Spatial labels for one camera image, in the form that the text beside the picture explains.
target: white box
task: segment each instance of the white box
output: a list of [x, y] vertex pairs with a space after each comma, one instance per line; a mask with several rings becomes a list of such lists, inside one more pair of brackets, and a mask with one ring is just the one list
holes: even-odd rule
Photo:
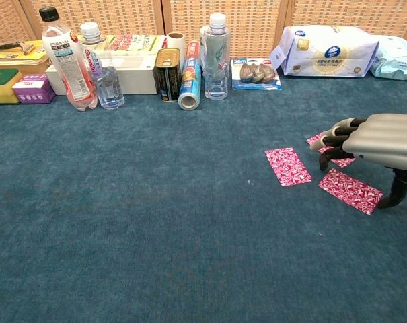
[[291, 26], [284, 28], [270, 60], [284, 75], [363, 77], [378, 45], [376, 37], [358, 27]]
[[[113, 63], [123, 94], [157, 94], [158, 83], [154, 73], [155, 55], [114, 57]], [[64, 96], [65, 88], [54, 65], [46, 70], [46, 75], [55, 93]]]

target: plastic wrap roll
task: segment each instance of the plastic wrap roll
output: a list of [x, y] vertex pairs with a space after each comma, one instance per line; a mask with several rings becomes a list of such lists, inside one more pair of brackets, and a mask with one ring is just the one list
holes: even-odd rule
[[198, 52], [200, 44], [193, 40], [188, 44], [182, 82], [179, 92], [178, 103], [184, 110], [194, 110], [200, 103], [200, 64], [198, 63]]
[[185, 57], [185, 35], [180, 32], [170, 32], [167, 35], [168, 48], [177, 48], [180, 51], [179, 64], [181, 65], [181, 72], [184, 66]]

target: light blue tissue pack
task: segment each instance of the light blue tissue pack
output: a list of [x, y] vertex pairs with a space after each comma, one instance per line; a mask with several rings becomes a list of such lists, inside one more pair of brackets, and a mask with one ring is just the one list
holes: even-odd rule
[[394, 36], [375, 36], [379, 48], [371, 72], [375, 77], [407, 79], [407, 41]]

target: plastic water bottle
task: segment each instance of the plastic water bottle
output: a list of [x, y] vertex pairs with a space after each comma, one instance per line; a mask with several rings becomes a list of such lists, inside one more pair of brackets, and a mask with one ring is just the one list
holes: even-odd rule
[[96, 83], [98, 100], [107, 110], [124, 104], [124, 96], [118, 74], [112, 62], [109, 42], [100, 34], [96, 22], [81, 24], [83, 53], [87, 59], [91, 76]]
[[60, 22], [54, 7], [43, 7], [39, 13], [45, 22], [43, 47], [63, 80], [67, 99], [78, 111], [94, 109], [97, 90], [85, 67], [82, 47], [75, 33]]
[[205, 30], [205, 96], [222, 100], [229, 92], [230, 30], [225, 27], [225, 15], [213, 13]]

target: tissue package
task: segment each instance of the tissue package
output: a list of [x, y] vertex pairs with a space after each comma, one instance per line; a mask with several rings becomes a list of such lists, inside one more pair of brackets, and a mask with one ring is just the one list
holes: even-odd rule
[[394, 36], [375, 36], [379, 48], [371, 66], [373, 76], [388, 79], [407, 79], [407, 41]]
[[55, 97], [44, 73], [25, 75], [13, 86], [13, 91], [22, 104], [50, 103]]
[[284, 75], [363, 77], [378, 45], [377, 38], [358, 27], [291, 26], [284, 28], [270, 59]]

